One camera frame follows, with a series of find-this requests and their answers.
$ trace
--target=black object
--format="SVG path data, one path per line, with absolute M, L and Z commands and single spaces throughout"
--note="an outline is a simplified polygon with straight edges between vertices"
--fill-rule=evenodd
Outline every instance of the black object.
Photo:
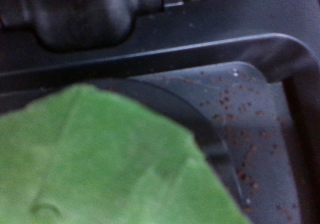
M 0 29 L 32 28 L 49 48 L 72 51 L 119 44 L 138 15 L 188 0 L 0 0 Z

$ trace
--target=black plastic surface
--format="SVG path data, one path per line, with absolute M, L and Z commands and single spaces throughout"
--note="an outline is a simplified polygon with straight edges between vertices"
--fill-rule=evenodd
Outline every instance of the black plastic surface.
M 28 33 L 1 33 L 0 93 L 9 95 L 11 92 L 57 88 L 91 78 L 128 78 L 176 70 L 177 72 L 172 75 L 180 75 L 184 83 L 184 85 L 181 84 L 180 91 L 177 93 L 188 99 L 184 96 L 186 93 L 198 96 L 200 95 L 198 92 L 201 91 L 197 88 L 188 89 L 194 85 L 189 83 L 190 80 L 184 79 L 185 76 L 179 74 L 179 70 L 198 67 L 199 69 L 192 69 L 198 75 L 202 69 L 207 70 L 205 68 L 212 68 L 219 63 L 225 65 L 227 62 L 237 62 L 236 65 L 241 67 L 250 64 L 255 67 L 249 68 L 254 70 L 251 73 L 253 76 L 258 70 L 265 78 L 261 79 L 263 81 L 259 86 L 263 89 L 263 97 L 256 96 L 256 98 L 264 100 L 262 103 L 259 102 L 259 105 L 261 109 L 264 109 L 263 105 L 265 105 L 268 110 L 262 110 L 268 115 L 261 118 L 267 116 L 270 119 L 268 121 L 257 121 L 260 117 L 252 121 L 246 119 L 244 124 L 237 125 L 242 127 L 258 123 L 261 128 L 263 124 L 270 124 L 277 127 L 277 133 L 281 131 L 286 148 L 281 146 L 280 149 L 268 149 L 267 154 L 270 154 L 270 159 L 278 160 L 279 156 L 273 156 L 270 152 L 280 152 L 279 158 L 284 153 L 284 156 L 290 160 L 289 167 L 293 172 L 296 185 L 293 193 L 297 193 L 300 204 L 293 199 L 284 198 L 289 195 L 289 189 L 282 194 L 281 190 L 284 187 L 279 184 L 279 189 L 274 190 L 275 193 L 271 197 L 283 199 L 282 202 L 264 206 L 266 204 L 261 200 L 265 200 L 263 198 L 268 193 L 264 189 L 267 184 L 262 181 L 265 180 L 260 176 L 262 174 L 258 173 L 262 182 L 258 183 L 259 188 L 254 189 L 253 193 L 258 192 L 263 198 L 257 195 L 257 199 L 252 199 L 253 210 L 247 211 L 250 212 L 249 215 L 255 223 L 319 223 L 319 23 L 319 0 L 206 0 L 171 8 L 165 13 L 139 18 L 132 36 L 122 45 L 110 49 L 54 54 L 42 48 Z M 215 75 L 216 71 L 219 74 L 218 70 L 222 70 L 219 68 L 212 69 L 212 75 Z M 192 74 L 192 78 L 199 83 L 207 80 L 201 74 L 199 77 Z M 156 78 L 148 81 L 157 85 L 165 85 L 167 81 L 172 83 L 172 80 L 166 80 L 165 77 L 161 77 L 161 80 Z M 236 82 L 233 84 L 227 82 L 224 84 L 225 87 L 227 84 L 231 87 L 237 86 Z M 215 93 L 222 92 L 219 88 L 223 85 L 210 83 L 210 86 L 217 88 Z M 174 91 L 177 87 L 168 85 L 165 88 Z M 246 97 L 253 98 L 257 94 L 241 96 L 239 93 L 233 97 L 233 101 L 241 101 Z M 202 94 L 207 101 L 209 96 Z M 210 113 L 210 105 L 204 105 Z M 275 120 L 272 119 L 273 108 L 277 114 L 278 124 L 275 124 Z M 220 122 L 212 121 L 215 127 L 219 128 Z M 227 138 L 223 132 L 221 133 L 220 136 Z M 266 146 L 274 148 L 270 146 L 274 143 L 265 143 Z M 256 144 L 256 140 L 251 142 L 246 140 L 245 146 L 251 148 Z M 236 145 L 234 149 L 232 147 L 233 145 L 229 145 L 236 168 L 241 169 L 242 162 L 240 163 L 239 160 L 243 158 L 245 151 L 237 150 Z M 261 170 L 259 168 L 267 168 L 266 163 L 259 160 L 258 158 L 258 162 L 250 163 L 252 176 L 255 176 L 253 173 L 256 171 Z M 281 159 L 278 164 L 286 161 L 287 159 Z M 290 176 L 287 178 L 289 182 L 281 182 L 280 180 L 283 180 L 281 178 L 275 182 L 287 185 L 293 180 Z M 252 182 L 249 186 L 242 188 L 245 195 L 248 194 L 245 190 L 249 190 L 249 197 L 251 197 L 251 185 L 253 185 Z

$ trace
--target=lettuce leaf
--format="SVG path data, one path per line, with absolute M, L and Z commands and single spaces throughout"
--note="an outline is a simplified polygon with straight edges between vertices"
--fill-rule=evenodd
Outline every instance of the lettuce leaf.
M 0 118 L 0 222 L 245 224 L 193 135 L 88 85 Z

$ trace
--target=leaf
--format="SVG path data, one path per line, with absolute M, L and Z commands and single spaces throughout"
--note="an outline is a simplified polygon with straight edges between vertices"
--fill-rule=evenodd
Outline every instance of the leaf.
M 0 118 L 1 223 L 248 223 L 192 134 L 87 85 Z

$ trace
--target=dark speck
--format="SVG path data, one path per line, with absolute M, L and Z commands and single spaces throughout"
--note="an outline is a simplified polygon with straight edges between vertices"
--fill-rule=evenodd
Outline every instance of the dark speck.
M 263 111 L 257 111 L 256 114 L 257 114 L 258 116 L 264 116 L 264 115 L 265 115 L 265 113 L 264 113 Z

